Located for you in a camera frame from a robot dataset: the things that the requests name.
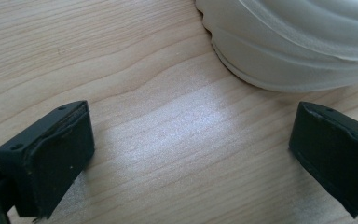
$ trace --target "ribbed white container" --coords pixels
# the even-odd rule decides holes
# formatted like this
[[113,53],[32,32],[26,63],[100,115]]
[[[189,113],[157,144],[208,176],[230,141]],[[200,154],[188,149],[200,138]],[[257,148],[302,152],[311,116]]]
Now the ribbed white container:
[[197,0],[221,61],[273,91],[358,83],[358,0]]

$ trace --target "white pot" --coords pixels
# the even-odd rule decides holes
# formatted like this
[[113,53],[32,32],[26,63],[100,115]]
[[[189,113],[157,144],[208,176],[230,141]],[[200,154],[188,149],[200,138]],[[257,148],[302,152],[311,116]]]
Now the white pot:
[[273,91],[358,83],[358,0],[197,0],[221,61]]

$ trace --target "wooden table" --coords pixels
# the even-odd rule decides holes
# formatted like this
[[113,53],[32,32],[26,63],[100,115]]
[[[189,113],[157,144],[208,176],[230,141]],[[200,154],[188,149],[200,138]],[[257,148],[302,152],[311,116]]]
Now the wooden table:
[[0,145],[91,110],[95,156],[41,223],[358,223],[288,150],[299,101],[358,119],[358,85],[258,89],[201,20],[193,0],[0,1]]

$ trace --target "white ceramic bowl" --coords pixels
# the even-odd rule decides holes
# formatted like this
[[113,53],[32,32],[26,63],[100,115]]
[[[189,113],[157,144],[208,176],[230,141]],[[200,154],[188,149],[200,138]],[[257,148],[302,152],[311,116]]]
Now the white ceramic bowl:
[[358,83],[358,0],[197,0],[221,61],[273,91]]

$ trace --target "round hole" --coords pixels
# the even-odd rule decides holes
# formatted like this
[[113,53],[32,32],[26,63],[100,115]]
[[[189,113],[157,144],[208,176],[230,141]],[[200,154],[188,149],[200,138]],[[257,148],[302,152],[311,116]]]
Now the round hole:
[[13,147],[11,147],[10,148],[10,150],[17,150],[17,149],[20,149],[20,148],[22,148],[24,145],[23,144],[21,144],[21,143],[18,143],[16,146],[13,146]]

